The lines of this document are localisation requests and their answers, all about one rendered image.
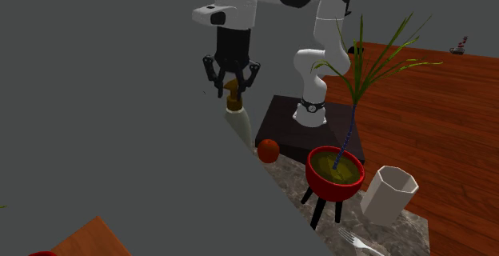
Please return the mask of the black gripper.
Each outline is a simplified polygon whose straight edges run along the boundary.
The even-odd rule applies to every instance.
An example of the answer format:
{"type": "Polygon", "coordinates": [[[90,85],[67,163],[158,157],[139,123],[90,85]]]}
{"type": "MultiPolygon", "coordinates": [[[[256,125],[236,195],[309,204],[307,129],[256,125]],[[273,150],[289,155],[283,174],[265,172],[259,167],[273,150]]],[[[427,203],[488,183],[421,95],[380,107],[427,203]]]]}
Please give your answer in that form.
{"type": "Polygon", "coordinates": [[[206,76],[214,83],[218,91],[218,98],[223,95],[223,80],[226,71],[236,71],[235,76],[238,84],[238,93],[242,94],[253,85],[261,64],[250,61],[250,35],[251,29],[235,30],[219,26],[217,28],[217,49],[213,56],[207,54],[202,58],[206,76]],[[216,72],[214,64],[221,68],[216,72]],[[249,69],[249,77],[245,78],[244,69],[249,69]]]}

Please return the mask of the white bottle with gold pump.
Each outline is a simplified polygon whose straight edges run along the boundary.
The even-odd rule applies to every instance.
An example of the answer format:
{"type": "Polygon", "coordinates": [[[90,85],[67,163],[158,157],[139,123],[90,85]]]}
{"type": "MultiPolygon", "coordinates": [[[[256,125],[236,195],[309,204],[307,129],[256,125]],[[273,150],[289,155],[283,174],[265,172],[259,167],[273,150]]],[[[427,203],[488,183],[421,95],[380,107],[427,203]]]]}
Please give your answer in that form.
{"type": "Polygon", "coordinates": [[[252,151],[252,130],[249,115],[243,106],[242,98],[238,98],[238,80],[232,79],[224,86],[230,93],[226,97],[225,120],[230,124],[238,137],[252,151]]]}

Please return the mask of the dark robot stand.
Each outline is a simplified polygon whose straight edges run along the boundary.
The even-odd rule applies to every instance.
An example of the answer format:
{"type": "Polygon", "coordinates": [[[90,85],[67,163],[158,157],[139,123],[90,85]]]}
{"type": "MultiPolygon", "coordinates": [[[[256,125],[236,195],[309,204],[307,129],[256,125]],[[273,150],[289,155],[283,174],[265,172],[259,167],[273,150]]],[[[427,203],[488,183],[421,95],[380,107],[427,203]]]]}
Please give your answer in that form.
{"type": "Polygon", "coordinates": [[[306,127],[293,119],[298,103],[298,98],[273,96],[257,132],[255,143],[271,139],[279,145],[280,154],[302,164],[306,163],[309,152],[319,146],[340,148],[349,130],[351,107],[327,102],[326,124],[306,127]]]}

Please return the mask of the orange fruit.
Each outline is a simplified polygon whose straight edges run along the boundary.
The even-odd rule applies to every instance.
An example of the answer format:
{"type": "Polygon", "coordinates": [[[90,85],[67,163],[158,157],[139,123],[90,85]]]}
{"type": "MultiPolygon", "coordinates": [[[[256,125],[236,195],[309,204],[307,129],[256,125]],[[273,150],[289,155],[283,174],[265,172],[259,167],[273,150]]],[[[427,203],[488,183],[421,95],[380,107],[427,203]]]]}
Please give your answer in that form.
{"type": "Polygon", "coordinates": [[[280,146],[272,139],[264,139],[257,146],[257,156],[264,163],[276,162],[280,146]]]}

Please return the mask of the red potted plant, black legs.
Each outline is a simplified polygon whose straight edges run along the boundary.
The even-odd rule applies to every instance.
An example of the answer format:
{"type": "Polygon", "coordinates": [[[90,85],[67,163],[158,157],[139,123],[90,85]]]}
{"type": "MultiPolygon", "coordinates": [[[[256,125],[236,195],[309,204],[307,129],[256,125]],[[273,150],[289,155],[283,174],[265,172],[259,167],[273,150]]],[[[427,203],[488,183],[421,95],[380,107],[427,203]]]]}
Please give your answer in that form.
{"type": "Polygon", "coordinates": [[[321,218],[327,202],[335,203],[335,222],[341,221],[342,203],[352,198],[361,188],[365,180],[365,167],[360,160],[346,150],[349,144],[353,125],[357,111],[358,103],[365,92],[376,82],[388,78],[405,69],[415,66],[423,66],[428,62],[423,58],[407,58],[391,67],[388,67],[390,61],[402,51],[403,48],[415,43],[419,39],[418,32],[414,32],[410,37],[399,46],[392,54],[387,54],[390,47],[403,32],[411,17],[404,18],[401,25],[397,28],[394,36],[388,45],[377,57],[373,65],[365,60],[364,48],[364,23],[360,23],[359,39],[353,41],[353,80],[349,81],[343,73],[340,73],[325,59],[319,59],[309,66],[309,72],[314,72],[323,66],[329,67],[337,76],[345,82],[352,99],[351,118],[349,129],[345,136],[345,141],[341,147],[319,146],[312,149],[305,163],[305,177],[309,188],[305,192],[302,202],[308,201],[312,194],[317,195],[317,203],[314,208],[313,217],[310,226],[316,228],[321,218]]]}

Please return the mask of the white octagonal cup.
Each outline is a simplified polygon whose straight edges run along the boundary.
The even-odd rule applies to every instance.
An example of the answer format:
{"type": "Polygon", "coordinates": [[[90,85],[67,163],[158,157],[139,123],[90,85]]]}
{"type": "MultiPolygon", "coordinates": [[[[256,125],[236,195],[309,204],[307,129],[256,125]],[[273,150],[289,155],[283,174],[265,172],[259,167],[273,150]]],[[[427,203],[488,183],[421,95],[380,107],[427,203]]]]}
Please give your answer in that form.
{"type": "Polygon", "coordinates": [[[382,166],[361,202],[362,213],[374,224],[390,226],[419,190],[414,177],[395,166],[382,166]]]}

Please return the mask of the silver fork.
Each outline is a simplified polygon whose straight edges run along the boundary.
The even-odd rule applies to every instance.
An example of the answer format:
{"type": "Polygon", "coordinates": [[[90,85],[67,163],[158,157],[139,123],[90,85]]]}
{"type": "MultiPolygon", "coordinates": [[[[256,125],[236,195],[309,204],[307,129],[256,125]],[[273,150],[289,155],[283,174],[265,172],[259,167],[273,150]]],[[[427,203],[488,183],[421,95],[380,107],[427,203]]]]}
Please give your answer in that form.
{"type": "Polygon", "coordinates": [[[381,252],[375,250],[374,248],[366,245],[360,238],[358,238],[356,235],[353,233],[350,233],[349,231],[345,230],[344,228],[340,227],[338,229],[338,233],[350,244],[352,244],[354,247],[358,249],[365,249],[368,250],[377,256],[385,256],[381,252]]]}

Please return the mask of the small red white figure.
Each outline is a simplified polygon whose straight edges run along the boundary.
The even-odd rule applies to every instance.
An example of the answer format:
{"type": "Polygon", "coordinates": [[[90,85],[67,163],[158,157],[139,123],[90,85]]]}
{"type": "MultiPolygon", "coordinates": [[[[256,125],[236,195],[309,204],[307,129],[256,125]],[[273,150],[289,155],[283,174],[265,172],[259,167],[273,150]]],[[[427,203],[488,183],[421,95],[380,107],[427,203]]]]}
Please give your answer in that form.
{"type": "Polygon", "coordinates": [[[463,55],[465,53],[465,44],[468,40],[468,36],[464,36],[462,40],[457,44],[456,47],[451,47],[449,49],[449,52],[451,54],[456,54],[456,55],[463,55]]]}

